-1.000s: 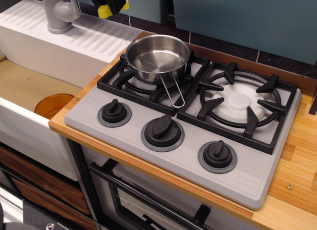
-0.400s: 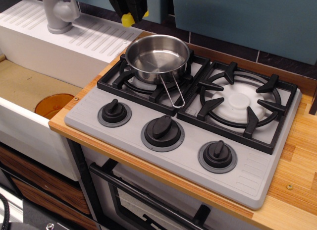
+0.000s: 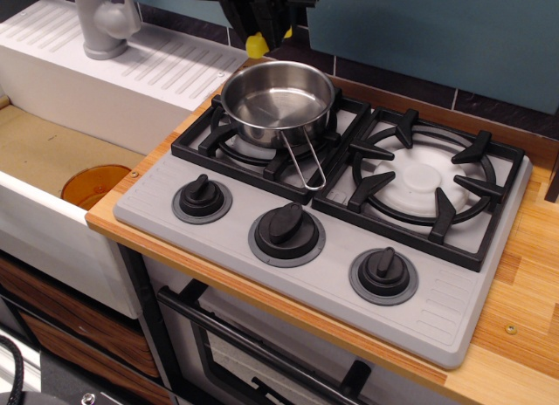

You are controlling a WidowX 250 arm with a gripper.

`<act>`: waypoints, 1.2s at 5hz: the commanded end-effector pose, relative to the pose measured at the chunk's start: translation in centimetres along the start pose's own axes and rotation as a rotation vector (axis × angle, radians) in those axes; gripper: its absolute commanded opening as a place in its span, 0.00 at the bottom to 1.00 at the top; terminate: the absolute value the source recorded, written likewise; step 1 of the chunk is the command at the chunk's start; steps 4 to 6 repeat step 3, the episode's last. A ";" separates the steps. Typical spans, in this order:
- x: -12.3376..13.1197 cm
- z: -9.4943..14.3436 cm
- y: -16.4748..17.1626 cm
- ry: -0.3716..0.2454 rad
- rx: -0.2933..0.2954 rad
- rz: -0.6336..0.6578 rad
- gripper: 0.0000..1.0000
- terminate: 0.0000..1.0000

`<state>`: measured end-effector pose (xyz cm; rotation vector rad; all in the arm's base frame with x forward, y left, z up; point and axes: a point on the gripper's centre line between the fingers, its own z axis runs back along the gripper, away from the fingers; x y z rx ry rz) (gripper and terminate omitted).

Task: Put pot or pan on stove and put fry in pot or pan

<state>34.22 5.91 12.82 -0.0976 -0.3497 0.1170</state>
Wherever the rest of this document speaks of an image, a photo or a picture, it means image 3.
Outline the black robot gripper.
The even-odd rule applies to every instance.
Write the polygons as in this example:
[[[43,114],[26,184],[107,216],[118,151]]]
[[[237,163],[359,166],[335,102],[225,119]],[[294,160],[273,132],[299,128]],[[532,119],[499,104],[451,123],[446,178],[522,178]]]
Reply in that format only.
[[[320,0],[202,0],[218,2],[232,29],[245,45],[258,32],[251,5],[259,6],[259,31],[267,47],[282,46],[293,26],[293,9],[314,8]]]

